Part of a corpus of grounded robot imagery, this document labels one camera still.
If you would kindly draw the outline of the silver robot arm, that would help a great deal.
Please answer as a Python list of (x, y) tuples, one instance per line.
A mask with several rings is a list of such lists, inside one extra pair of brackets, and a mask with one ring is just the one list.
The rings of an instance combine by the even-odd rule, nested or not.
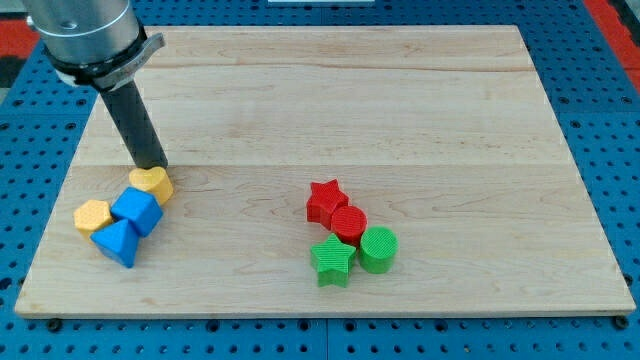
[(132, 82), (166, 45), (149, 36), (130, 0), (23, 0), (27, 24), (44, 43), (45, 55), (70, 86), (109, 92)]

